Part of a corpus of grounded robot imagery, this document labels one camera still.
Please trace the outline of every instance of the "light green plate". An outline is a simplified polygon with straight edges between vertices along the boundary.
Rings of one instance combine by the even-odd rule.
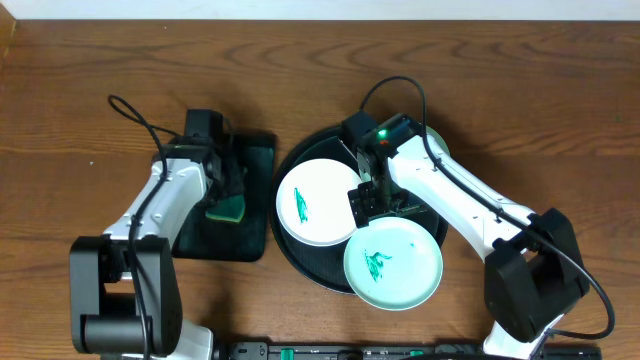
[[[442,254],[435,239],[413,221],[385,217],[358,229],[344,253],[353,291],[385,310],[407,310],[426,301],[442,278]]]

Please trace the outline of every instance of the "green sticker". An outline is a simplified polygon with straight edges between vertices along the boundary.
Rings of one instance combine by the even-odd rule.
[[[391,256],[383,255],[379,252],[376,252],[373,256],[367,256],[367,250],[365,250],[364,258],[367,261],[367,266],[369,267],[369,272],[371,273],[373,281],[378,282],[378,278],[382,278],[380,270],[384,267],[382,259],[390,260]]]
[[[307,217],[307,203],[304,201],[302,195],[300,195],[300,191],[298,188],[295,188],[294,195],[296,197],[296,203],[298,204],[298,216],[300,217],[300,224],[305,221],[309,221]]]

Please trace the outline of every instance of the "black round tray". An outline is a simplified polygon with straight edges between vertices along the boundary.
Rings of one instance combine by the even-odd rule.
[[[312,135],[304,140],[287,156],[276,172],[271,190],[269,219],[273,235],[278,246],[291,265],[311,281],[341,293],[353,294],[344,274],[344,250],[347,241],[328,247],[316,247],[304,244],[292,236],[280,224],[276,210],[278,187],[285,175],[298,164],[312,159],[333,159],[340,161],[358,172],[358,164],[351,152],[340,141],[341,127],[332,127]],[[410,204],[418,204],[421,200],[410,197]],[[442,246],[447,234],[447,222],[435,211],[408,216],[433,235],[438,246]]]

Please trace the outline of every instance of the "plate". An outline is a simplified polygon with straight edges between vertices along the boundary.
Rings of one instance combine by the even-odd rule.
[[[413,221],[385,217],[358,229],[344,253],[344,271],[367,303],[400,311],[425,302],[442,278],[442,254],[431,234]]]
[[[331,246],[351,237],[356,223],[347,193],[362,182],[349,166],[315,159],[293,168],[276,195],[276,211],[284,229],[312,246]]]

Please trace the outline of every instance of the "green sponge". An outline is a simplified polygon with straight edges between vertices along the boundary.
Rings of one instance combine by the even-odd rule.
[[[244,210],[244,195],[236,195],[220,200],[218,204],[207,209],[206,216],[211,220],[237,224],[242,221]]]

